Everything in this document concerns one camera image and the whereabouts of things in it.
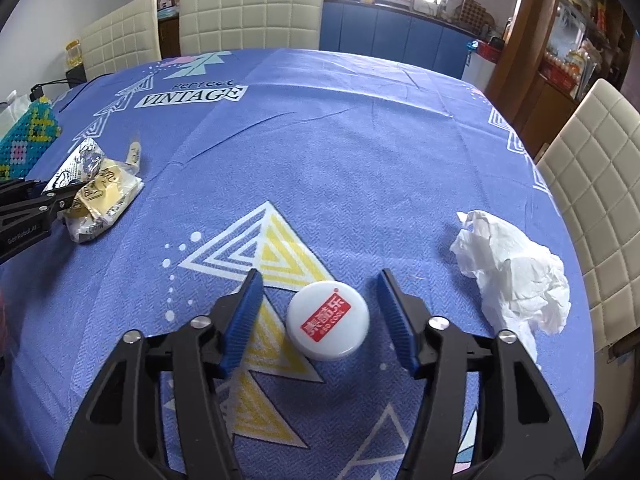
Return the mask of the silver foil wrapper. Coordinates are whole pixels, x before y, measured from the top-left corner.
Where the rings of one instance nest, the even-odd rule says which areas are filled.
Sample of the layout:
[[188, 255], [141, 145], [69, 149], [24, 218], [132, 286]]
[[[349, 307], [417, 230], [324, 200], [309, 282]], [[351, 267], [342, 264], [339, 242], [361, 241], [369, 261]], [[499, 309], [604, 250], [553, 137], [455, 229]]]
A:
[[83, 140], [56, 170], [43, 191], [48, 192], [56, 188], [65, 188], [72, 184], [90, 181], [98, 173], [104, 157], [104, 151], [95, 140]]

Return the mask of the cream chair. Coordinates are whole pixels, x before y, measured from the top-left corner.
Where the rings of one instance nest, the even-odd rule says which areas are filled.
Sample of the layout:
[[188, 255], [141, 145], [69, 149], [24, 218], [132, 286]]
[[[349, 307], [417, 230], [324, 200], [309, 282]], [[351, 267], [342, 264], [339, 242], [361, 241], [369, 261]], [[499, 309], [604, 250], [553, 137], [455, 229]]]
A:
[[80, 33], [88, 81], [162, 59], [157, 0], [134, 0], [85, 27]]
[[537, 162], [582, 270], [594, 348], [639, 328], [639, 112], [599, 79]]
[[317, 50], [323, 1], [180, 0], [180, 53]]

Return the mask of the blue kitchen cabinet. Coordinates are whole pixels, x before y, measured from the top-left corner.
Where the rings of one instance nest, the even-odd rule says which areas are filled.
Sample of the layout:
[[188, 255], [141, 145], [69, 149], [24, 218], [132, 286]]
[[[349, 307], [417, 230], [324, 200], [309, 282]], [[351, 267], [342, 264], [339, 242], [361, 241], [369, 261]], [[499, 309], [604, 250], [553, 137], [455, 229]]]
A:
[[472, 36], [416, 14], [354, 2], [323, 5], [320, 48], [384, 58], [460, 79]]

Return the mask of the white trash bin red lid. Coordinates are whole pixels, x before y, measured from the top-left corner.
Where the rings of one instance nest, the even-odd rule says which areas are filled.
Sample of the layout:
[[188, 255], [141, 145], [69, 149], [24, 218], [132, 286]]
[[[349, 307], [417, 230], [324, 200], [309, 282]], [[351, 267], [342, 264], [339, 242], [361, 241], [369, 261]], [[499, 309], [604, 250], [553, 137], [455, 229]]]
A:
[[470, 41], [461, 79], [485, 92], [500, 55], [500, 49], [484, 41]]

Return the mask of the white round bottle cap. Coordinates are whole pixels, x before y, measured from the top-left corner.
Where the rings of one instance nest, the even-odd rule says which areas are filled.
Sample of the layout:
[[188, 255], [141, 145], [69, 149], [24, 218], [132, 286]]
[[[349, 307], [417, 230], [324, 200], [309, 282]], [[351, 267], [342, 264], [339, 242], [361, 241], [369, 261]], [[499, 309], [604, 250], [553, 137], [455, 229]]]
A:
[[366, 300], [342, 282], [321, 281], [296, 292], [285, 312], [294, 347], [308, 359], [336, 361], [360, 348], [370, 327]]

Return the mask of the blue printed tablecloth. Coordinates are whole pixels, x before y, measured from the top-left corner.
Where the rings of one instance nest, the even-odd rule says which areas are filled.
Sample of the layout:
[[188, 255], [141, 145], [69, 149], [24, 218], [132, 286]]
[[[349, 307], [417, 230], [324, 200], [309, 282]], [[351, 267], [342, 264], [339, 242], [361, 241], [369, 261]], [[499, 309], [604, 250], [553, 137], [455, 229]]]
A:
[[[6, 368], [1, 474], [48, 474], [96, 373], [126, 330], [171, 332], [246, 272], [265, 300], [241, 365], [218, 385], [249, 479], [390, 479], [423, 386], [399, 365], [378, 272], [462, 330], [487, 335], [476, 281], [450, 246], [484, 210], [559, 256], [572, 310], [537, 337], [538, 365], [577, 442], [593, 397], [582, 272], [561, 215], [506, 121], [478, 90], [410, 65], [335, 52], [245, 50], [102, 76], [54, 106], [61, 135], [32, 168], [48, 180], [85, 139], [112, 159], [141, 144], [143, 188], [90, 243], [62, 223], [1, 268]], [[336, 361], [288, 338], [296, 292], [345, 283], [370, 312]]]

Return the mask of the small beige wrapper piece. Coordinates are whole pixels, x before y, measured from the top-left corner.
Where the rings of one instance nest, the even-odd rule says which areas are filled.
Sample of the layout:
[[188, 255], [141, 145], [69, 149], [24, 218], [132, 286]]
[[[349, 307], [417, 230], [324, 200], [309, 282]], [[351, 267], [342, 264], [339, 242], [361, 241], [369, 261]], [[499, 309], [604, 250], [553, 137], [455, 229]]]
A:
[[141, 144], [139, 141], [132, 141], [128, 148], [126, 163], [137, 167], [140, 164]]

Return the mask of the cream chair far middle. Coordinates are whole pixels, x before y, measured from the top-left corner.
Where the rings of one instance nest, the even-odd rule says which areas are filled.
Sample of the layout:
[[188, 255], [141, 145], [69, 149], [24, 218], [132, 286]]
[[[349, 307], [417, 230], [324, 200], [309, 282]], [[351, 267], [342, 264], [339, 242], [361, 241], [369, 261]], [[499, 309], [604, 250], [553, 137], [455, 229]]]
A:
[[317, 50], [323, 1], [180, 0], [180, 53]]

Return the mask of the teal beaded tissue box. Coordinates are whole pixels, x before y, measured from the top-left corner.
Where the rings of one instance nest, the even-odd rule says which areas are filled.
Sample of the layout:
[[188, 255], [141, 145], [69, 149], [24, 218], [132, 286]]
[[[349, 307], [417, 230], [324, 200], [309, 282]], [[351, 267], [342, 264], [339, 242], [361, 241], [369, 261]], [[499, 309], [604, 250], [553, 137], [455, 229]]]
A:
[[47, 98], [31, 102], [1, 140], [1, 181], [26, 177], [61, 132], [52, 103]]

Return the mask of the cream chair right side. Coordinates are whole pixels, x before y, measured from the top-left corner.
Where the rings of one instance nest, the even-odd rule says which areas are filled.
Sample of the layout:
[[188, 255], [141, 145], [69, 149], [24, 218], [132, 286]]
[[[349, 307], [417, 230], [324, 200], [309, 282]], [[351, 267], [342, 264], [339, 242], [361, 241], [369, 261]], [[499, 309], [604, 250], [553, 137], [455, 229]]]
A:
[[599, 79], [537, 162], [582, 270], [594, 348], [639, 328], [639, 112]]

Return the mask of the cream chair far left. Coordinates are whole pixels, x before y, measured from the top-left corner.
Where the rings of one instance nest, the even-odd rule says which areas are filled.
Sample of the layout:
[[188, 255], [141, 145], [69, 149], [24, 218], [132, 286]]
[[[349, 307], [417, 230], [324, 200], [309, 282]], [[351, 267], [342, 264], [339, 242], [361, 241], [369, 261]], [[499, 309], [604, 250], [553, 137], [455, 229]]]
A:
[[134, 0], [85, 27], [80, 33], [88, 81], [162, 59], [157, 0]]

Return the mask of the crumpled white tissue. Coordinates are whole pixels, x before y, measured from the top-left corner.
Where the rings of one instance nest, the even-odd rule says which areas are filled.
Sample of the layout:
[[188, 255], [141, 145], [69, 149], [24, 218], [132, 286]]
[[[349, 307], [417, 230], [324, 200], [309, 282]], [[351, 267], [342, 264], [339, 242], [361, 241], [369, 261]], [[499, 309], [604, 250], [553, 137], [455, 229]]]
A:
[[570, 283], [561, 258], [519, 228], [484, 210], [458, 213], [450, 246], [460, 272], [476, 281], [484, 317], [518, 336], [533, 361], [535, 334], [557, 335], [570, 314]]

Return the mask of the yellow white snack wrapper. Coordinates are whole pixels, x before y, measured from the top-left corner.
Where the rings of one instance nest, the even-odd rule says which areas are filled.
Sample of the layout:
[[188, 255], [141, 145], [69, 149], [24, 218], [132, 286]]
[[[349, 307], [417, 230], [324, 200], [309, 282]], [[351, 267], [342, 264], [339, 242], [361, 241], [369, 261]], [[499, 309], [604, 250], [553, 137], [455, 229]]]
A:
[[76, 244], [94, 240], [111, 229], [142, 191], [138, 168], [104, 159], [98, 173], [76, 193], [64, 214], [70, 238]]

